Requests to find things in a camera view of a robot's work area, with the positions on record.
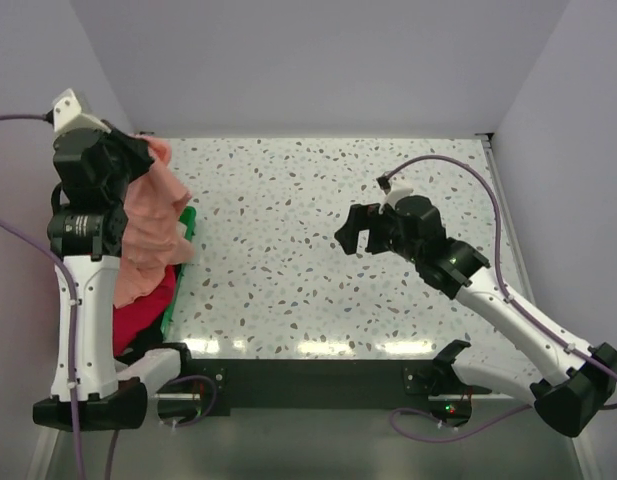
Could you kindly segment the salmon pink t shirt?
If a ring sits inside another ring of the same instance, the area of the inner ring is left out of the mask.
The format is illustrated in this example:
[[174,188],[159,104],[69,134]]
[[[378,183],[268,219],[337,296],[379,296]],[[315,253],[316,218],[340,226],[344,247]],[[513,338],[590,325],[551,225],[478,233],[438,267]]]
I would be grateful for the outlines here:
[[172,148],[162,139],[139,138],[148,143],[153,164],[127,190],[127,225],[113,301],[116,308],[150,294],[163,279],[167,266],[187,263],[195,254],[179,227],[192,194],[169,168]]

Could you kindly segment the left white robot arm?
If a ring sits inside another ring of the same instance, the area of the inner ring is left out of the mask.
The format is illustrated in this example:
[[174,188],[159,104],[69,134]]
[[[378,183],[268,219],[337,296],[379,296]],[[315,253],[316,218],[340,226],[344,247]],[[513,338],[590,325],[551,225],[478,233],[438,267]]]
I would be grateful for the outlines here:
[[153,160],[146,141],[112,126],[76,127],[59,134],[53,148],[60,181],[47,237],[59,262],[59,349],[50,394],[34,404],[32,417],[72,433],[137,429],[160,388],[184,392],[195,380],[181,343],[151,348],[129,366],[113,354],[125,194]]

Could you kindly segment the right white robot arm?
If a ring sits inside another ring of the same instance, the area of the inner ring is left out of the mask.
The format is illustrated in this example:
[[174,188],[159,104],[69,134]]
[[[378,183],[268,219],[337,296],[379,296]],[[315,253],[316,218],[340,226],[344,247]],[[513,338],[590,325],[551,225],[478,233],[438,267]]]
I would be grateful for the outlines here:
[[392,252],[414,265],[425,284],[490,323],[536,369],[523,379],[503,367],[469,358],[465,341],[454,341],[435,358],[436,386],[447,393],[477,386],[531,406],[556,432],[581,434],[604,409],[617,385],[617,350],[577,337],[541,312],[506,282],[468,243],[447,235],[439,210],[423,196],[388,203],[354,204],[335,238],[353,255],[359,236],[366,252]]

